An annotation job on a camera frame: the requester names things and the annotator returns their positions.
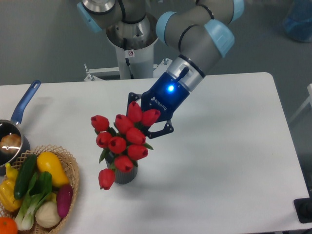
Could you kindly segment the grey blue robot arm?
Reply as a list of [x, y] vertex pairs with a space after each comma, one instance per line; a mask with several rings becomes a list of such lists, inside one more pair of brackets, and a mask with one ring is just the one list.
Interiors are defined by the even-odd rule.
[[150, 78], [154, 70], [154, 43], [179, 51], [155, 84], [142, 94], [130, 93], [129, 102], [160, 111], [165, 126], [157, 132], [143, 127], [148, 138], [173, 132], [174, 111], [234, 44], [228, 25], [244, 12], [242, 0], [197, 0], [183, 14], [166, 12], [158, 19], [143, 0], [82, 0], [78, 11], [94, 32], [105, 31], [115, 47], [121, 79]]

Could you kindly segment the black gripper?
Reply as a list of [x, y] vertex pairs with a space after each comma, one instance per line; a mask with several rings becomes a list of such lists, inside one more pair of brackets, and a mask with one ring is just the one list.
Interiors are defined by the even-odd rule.
[[161, 137], [174, 132], [174, 127], [170, 119], [189, 94], [190, 92], [186, 88], [165, 72], [155, 84], [143, 94], [136, 94], [133, 92], [128, 94], [127, 114], [141, 115], [142, 110], [159, 110], [160, 117], [157, 122], [166, 121], [163, 129], [156, 132], [147, 130], [145, 135], [149, 139]]

